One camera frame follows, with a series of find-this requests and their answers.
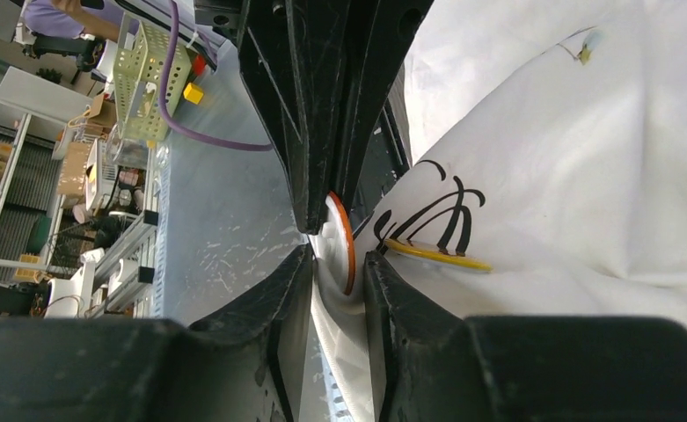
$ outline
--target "person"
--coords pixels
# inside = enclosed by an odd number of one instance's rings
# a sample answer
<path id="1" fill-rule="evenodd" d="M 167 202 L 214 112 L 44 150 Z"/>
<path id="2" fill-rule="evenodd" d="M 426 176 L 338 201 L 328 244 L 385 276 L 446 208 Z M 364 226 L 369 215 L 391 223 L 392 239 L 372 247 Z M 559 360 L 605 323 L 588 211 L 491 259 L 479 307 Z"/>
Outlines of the person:
<path id="1" fill-rule="evenodd" d="M 25 25 L 48 37 L 77 38 L 94 35 L 118 42 L 123 10 L 105 1 L 102 10 L 81 5 L 81 0 L 32 0 L 25 7 Z M 135 33 L 138 22 L 132 21 L 128 31 Z"/>

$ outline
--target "yellow cube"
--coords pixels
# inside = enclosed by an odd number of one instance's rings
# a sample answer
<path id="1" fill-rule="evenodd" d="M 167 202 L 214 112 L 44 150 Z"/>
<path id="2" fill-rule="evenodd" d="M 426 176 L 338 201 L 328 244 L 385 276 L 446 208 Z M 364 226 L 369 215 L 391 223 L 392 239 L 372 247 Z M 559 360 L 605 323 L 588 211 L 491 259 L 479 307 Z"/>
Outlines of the yellow cube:
<path id="1" fill-rule="evenodd" d="M 203 90 L 200 86 L 191 82 L 182 91 L 182 96 L 191 103 L 198 104 L 201 102 L 201 98 L 203 98 Z"/>

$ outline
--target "person's arm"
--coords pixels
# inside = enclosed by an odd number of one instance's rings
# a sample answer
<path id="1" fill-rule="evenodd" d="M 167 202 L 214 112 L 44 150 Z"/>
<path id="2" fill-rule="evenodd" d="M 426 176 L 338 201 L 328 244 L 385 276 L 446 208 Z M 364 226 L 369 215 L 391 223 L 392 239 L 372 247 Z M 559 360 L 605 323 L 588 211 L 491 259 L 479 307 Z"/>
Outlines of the person's arm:
<path id="1" fill-rule="evenodd" d="M 120 28 L 112 22 L 92 15 L 82 9 L 81 0 L 50 0 L 50 3 L 63 13 L 69 15 L 79 24 L 84 26 L 84 33 L 90 33 L 95 37 L 118 42 Z"/>

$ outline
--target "black printed design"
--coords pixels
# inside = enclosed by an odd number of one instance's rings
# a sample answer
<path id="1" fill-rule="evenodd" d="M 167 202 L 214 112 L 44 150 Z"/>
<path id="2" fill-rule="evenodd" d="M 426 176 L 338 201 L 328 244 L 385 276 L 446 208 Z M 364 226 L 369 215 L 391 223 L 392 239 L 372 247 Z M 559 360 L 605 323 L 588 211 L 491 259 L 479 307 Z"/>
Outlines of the black printed design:
<path id="1" fill-rule="evenodd" d="M 436 161 L 423 160 L 418 162 L 416 165 L 418 164 L 432 164 L 439 171 L 441 180 L 446 181 L 447 172 Z M 390 219 L 392 218 L 392 211 L 390 209 L 384 211 L 382 215 L 380 215 L 374 223 L 374 235 L 377 239 L 379 239 L 379 245 L 377 246 L 377 249 L 380 252 L 384 252 L 386 250 L 386 247 L 384 246 L 384 239 L 386 238 L 411 240 L 416 234 L 418 234 L 419 231 L 428 226 L 429 223 L 431 223 L 433 220 L 441 217 L 442 215 L 451 213 L 449 223 L 444 228 L 442 237 L 436 243 L 436 246 L 440 250 L 445 251 L 447 249 L 447 245 L 452 240 L 452 237 L 455 234 L 458 234 L 457 247 L 455 249 L 455 252 L 458 255 L 464 255 L 464 252 L 467 250 L 467 246 L 470 243 L 470 234 L 472 229 L 472 215 L 470 213 L 470 209 L 463 203 L 465 195 L 467 193 L 471 193 L 477 196 L 479 200 L 479 205 L 481 207 L 483 207 L 483 205 L 486 203 L 486 196 L 479 190 L 465 189 L 462 180 L 457 176 L 454 176 L 452 180 L 454 181 L 455 186 L 457 187 L 455 192 L 447 193 L 438 200 L 435 200 L 431 204 L 425 206 L 417 213 L 411 215 L 411 217 L 408 218 L 402 224 L 398 224 L 397 222 L 393 222 L 392 224 L 390 224 Z M 451 204 L 449 200 L 453 197 L 455 198 L 455 201 L 454 204 Z M 434 208 L 438 209 L 439 207 L 443 207 L 445 205 L 448 207 L 438 212 L 436 215 L 423 221 L 423 217 L 424 215 L 426 215 L 426 213 L 428 213 Z M 413 231 L 410 231 L 409 234 L 405 238 L 403 238 L 403 236 L 406 234 L 407 231 L 409 231 L 411 227 L 415 227 L 415 229 Z"/>

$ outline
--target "red object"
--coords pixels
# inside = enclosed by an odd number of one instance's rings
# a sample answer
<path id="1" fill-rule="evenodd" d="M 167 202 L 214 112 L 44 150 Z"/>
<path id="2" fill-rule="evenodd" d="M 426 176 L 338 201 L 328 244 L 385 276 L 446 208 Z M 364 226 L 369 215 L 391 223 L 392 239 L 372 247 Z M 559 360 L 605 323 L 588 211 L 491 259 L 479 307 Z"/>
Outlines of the red object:
<path id="1" fill-rule="evenodd" d="M 206 60 L 203 58 L 202 55 L 199 55 L 198 57 L 193 60 L 193 73 L 196 76 L 200 76 L 203 73 L 203 70 L 206 68 Z"/>

